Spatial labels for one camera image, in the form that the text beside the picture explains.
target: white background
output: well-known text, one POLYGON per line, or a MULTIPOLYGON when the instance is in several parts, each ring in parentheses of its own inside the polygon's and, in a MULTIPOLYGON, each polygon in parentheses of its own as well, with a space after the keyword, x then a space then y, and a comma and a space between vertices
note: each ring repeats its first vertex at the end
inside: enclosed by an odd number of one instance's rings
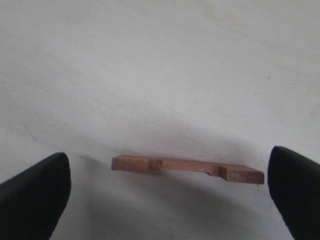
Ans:
POLYGON ((290 240, 267 185, 111 172, 134 154, 320 159, 315 0, 0 0, 0 181, 55 152, 54 240, 290 240))

